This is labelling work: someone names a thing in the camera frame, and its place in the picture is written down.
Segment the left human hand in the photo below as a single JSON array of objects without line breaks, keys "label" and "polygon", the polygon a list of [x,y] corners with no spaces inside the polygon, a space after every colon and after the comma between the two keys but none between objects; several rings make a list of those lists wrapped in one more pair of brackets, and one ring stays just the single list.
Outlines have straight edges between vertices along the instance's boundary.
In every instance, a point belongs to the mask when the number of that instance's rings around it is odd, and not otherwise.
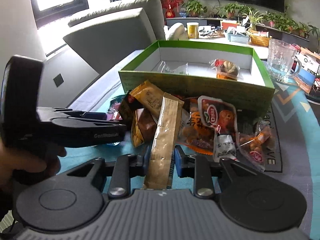
[{"label": "left human hand", "polygon": [[48,176],[56,175],[60,169],[59,157],[65,157],[67,152],[64,147],[52,145],[54,156],[52,159],[43,160],[29,152],[7,148],[1,141],[1,190],[12,192],[12,173],[14,170],[24,170],[30,173],[44,172]]}]

